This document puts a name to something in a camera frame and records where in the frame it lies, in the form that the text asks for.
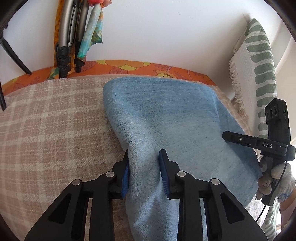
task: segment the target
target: blue gripper pad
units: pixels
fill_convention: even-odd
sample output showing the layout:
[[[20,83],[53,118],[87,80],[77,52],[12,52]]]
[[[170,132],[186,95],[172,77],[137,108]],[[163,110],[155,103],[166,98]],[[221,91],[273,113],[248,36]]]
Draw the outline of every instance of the blue gripper pad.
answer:
[[[127,162],[126,169],[125,169],[123,177],[122,177],[122,189],[121,189],[122,198],[125,198],[125,196],[128,192],[128,180],[129,180],[129,164]]]
[[[163,189],[165,191],[165,194],[167,198],[169,198],[170,195],[170,179],[168,177],[168,171],[165,166],[165,161],[163,159],[163,155],[161,153],[161,150],[158,153],[158,162],[159,162],[159,167],[160,167],[160,174],[161,174],[161,179],[163,181]]]

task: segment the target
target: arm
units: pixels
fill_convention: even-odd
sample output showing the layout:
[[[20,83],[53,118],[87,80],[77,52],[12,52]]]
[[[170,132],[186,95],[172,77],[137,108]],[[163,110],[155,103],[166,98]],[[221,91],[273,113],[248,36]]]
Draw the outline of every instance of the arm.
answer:
[[[290,219],[294,209],[296,208],[296,188],[291,195],[282,203],[280,203],[281,227],[283,228]]]

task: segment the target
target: person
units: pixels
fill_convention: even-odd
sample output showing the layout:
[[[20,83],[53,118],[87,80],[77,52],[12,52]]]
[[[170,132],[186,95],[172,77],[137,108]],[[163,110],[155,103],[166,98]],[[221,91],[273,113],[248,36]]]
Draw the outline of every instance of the person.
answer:
[[[272,179],[280,179],[284,168],[285,162],[275,166],[271,172],[267,171],[266,158],[262,157],[260,159],[260,169],[263,173],[262,177],[258,180],[258,192],[256,194],[257,199],[261,199],[263,194],[268,195],[271,193],[271,183]],[[280,213],[281,213],[281,228],[283,228],[288,220],[290,219],[294,209],[296,208],[296,179],[293,177],[291,165],[288,163],[286,170],[283,174],[279,186],[275,190],[277,200],[280,203]]]

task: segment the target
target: plaid blanket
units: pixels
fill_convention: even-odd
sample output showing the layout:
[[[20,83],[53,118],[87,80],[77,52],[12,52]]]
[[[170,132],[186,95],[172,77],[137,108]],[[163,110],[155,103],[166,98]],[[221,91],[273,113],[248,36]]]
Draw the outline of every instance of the plaid blanket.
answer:
[[[8,108],[0,115],[0,213],[21,241],[73,179],[96,179],[122,160],[103,106],[102,88],[111,79],[49,80],[6,96]],[[211,87],[250,133],[226,95]],[[247,209],[256,218],[261,202],[253,199]],[[133,240],[124,201],[113,201],[113,212],[116,239]],[[88,228],[89,213],[85,240]]]

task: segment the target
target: green striped towel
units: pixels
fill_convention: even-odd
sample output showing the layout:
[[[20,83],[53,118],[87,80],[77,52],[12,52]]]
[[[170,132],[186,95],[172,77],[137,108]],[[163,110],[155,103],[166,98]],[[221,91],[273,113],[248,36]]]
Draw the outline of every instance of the green striped towel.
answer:
[[[254,136],[268,138],[265,106],[275,97],[276,75],[273,55],[267,35],[252,19],[234,47],[230,73],[239,113],[245,117]],[[262,229],[273,240],[276,236],[275,220],[279,204],[269,208]]]

